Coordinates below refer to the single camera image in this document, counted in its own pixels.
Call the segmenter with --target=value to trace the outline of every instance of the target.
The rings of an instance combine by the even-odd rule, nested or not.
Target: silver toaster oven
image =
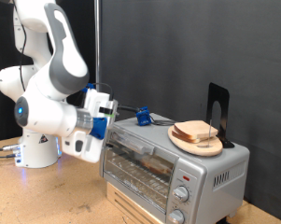
[[[154,119],[166,119],[152,114]],[[235,144],[214,157],[176,147],[168,126],[117,121],[100,175],[163,223],[214,224],[242,205],[249,150]]]

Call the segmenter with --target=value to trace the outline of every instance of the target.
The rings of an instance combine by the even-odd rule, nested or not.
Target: black backdrop
[[[281,218],[281,0],[103,0],[102,80],[175,120],[205,120],[208,84],[228,89],[245,196]]]
[[[94,35],[94,4],[93,1],[64,0],[60,6],[65,11],[79,50],[86,61],[90,73],[90,82],[95,80],[95,35]],[[21,55],[15,48],[13,23],[13,6],[0,2],[0,70],[19,65]],[[23,64],[31,64],[29,58],[24,58]],[[68,99],[74,103],[77,95]],[[0,92],[0,140],[21,135],[21,128],[13,116],[14,102]]]

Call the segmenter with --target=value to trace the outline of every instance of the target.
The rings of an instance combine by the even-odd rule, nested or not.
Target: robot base
[[[53,135],[23,129],[19,144],[21,155],[15,158],[18,167],[43,168],[54,164],[59,158],[58,142]]]

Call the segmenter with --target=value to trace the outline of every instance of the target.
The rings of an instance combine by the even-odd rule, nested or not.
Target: black metal stand
[[[231,224],[227,221],[227,219],[224,217],[222,220],[220,220],[219,222],[217,222],[216,224]]]
[[[222,142],[223,148],[232,148],[232,147],[234,147],[234,144],[231,143],[226,138],[226,128],[227,128],[228,106],[229,106],[229,102],[230,102],[230,94],[226,89],[211,82],[209,84],[209,89],[208,89],[208,101],[207,101],[207,112],[206,112],[206,122],[208,124],[210,123],[210,120],[212,118],[213,105],[214,105],[215,101],[218,101],[218,103],[221,106],[220,128],[218,130],[217,137]]]

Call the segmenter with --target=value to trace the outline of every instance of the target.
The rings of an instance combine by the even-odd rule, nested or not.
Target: blue clamp
[[[84,93],[86,93],[88,89],[92,90],[92,89],[94,89],[94,86],[93,86],[91,83],[89,83],[89,84],[87,84],[86,87],[83,88],[81,91],[83,91]]]
[[[140,108],[140,112],[136,113],[139,126],[145,126],[151,123],[149,110],[147,106]]]
[[[106,118],[93,118],[93,128],[90,135],[100,140],[105,138],[107,119]]]

